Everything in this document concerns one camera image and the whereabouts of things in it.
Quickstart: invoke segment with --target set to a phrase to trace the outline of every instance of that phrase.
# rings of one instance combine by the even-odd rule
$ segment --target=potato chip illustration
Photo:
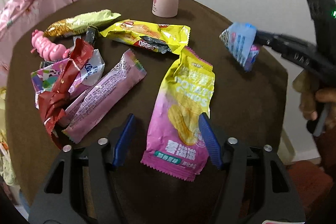
[[[172,105],[168,110],[168,118],[172,125],[177,129],[178,136],[186,145],[194,145],[193,132],[186,126],[183,114],[178,105]]]
[[[194,130],[198,128],[198,117],[202,112],[200,111],[197,115],[192,112],[191,109],[188,107],[185,107],[183,105],[180,105],[179,107],[182,112],[185,125],[189,128],[191,132],[194,132]]]

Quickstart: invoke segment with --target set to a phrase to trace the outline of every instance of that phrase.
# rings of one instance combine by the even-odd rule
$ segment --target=dali wafer bag
[[[188,45],[190,27],[126,19],[113,24],[100,34],[153,52],[180,54],[183,47]]]
[[[167,71],[155,102],[141,162],[174,177],[193,181],[209,156],[198,117],[210,115],[212,65],[185,47]]]

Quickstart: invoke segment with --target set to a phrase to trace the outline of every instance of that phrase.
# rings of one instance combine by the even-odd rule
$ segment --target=human hand
[[[336,88],[319,89],[319,80],[307,71],[302,71],[293,81],[293,88],[301,93],[299,109],[307,120],[316,120],[316,102],[331,103],[325,127],[332,129],[336,125]]]

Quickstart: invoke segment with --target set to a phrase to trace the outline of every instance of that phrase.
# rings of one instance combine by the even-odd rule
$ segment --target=screw
[[[104,144],[107,144],[108,141],[109,141],[109,140],[108,140],[107,138],[100,138],[100,139],[98,140],[98,143],[99,143],[100,145],[104,145]]]
[[[230,143],[230,144],[236,144],[238,143],[238,140],[234,137],[230,137],[227,139],[227,142]]]
[[[64,152],[69,152],[71,150],[71,145],[65,145],[65,146],[63,146],[63,151]]]
[[[271,152],[272,147],[269,144],[267,144],[267,145],[264,146],[264,150],[267,151],[267,152]]]

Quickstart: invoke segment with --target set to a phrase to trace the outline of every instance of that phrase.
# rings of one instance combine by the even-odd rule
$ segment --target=yellow snack wrapper
[[[212,65],[185,47],[162,80],[143,164],[180,179],[195,179],[209,156],[198,117],[203,112],[210,116],[214,82]]]
[[[119,16],[121,16],[121,14],[112,13],[110,10],[101,10],[99,12],[77,15],[72,18],[66,18],[54,22],[44,31],[44,36],[69,37],[72,35],[78,35],[85,33],[88,25],[99,27],[103,24],[109,23]]]
[[[180,54],[184,46],[188,45],[190,27],[126,19],[113,24],[100,34],[154,52]]]

